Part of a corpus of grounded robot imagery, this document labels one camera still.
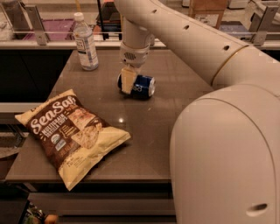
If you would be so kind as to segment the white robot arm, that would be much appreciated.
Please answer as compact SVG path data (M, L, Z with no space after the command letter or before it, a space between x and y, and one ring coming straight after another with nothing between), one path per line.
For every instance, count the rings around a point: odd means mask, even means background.
M170 170L178 224L280 224L280 66L252 45L166 7L115 0L122 48L153 34L213 92L178 116Z

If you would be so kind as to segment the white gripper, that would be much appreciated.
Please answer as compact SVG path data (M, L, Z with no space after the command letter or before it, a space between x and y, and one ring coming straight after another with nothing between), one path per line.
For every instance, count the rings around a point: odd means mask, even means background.
M122 42L120 45L120 58L125 65L140 68L145 63L149 50L149 46L145 48L131 48ZM121 70L122 91L128 95L137 77L136 71L130 66L125 66Z

